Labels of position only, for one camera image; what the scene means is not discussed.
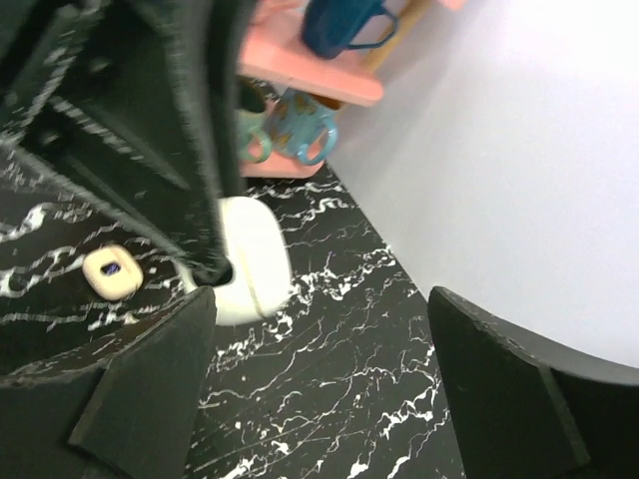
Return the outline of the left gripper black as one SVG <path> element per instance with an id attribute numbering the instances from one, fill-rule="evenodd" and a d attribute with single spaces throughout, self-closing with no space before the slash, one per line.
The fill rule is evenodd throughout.
<path id="1" fill-rule="evenodd" d="M 58 187 L 224 283 L 220 201 L 244 191 L 245 1 L 5 1 L 1 138 Z"/>

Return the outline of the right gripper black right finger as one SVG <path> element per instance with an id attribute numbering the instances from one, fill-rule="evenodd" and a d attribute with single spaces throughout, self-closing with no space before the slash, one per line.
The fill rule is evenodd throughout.
<path id="1" fill-rule="evenodd" d="M 469 478 L 635 478 L 638 370 L 434 287 L 427 316 Z"/>

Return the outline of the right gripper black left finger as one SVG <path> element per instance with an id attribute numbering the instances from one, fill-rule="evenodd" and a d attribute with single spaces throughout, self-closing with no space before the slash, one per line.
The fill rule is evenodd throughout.
<path id="1" fill-rule="evenodd" d="M 2 477 L 182 477 L 216 314 L 213 290 L 200 287 L 2 376 Z"/>

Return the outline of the beige earbud charging case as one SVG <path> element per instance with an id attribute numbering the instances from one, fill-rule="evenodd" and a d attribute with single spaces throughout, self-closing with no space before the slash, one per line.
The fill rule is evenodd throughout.
<path id="1" fill-rule="evenodd" d="M 144 280 L 138 262 L 125 248 L 116 244 L 88 253 L 82 263 L 82 272 L 91 287 L 109 301 L 135 293 Z"/>

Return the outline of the white earbud charging case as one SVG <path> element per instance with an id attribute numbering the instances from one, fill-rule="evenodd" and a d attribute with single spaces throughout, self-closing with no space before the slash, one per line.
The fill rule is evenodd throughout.
<path id="1" fill-rule="evenodd" d="M 216 325 L 237 326 L 276 314 L 291 295 L 292 267 L 272 210 L 248 197 L 218 200 L 231 276 L 215 285 Z"/>

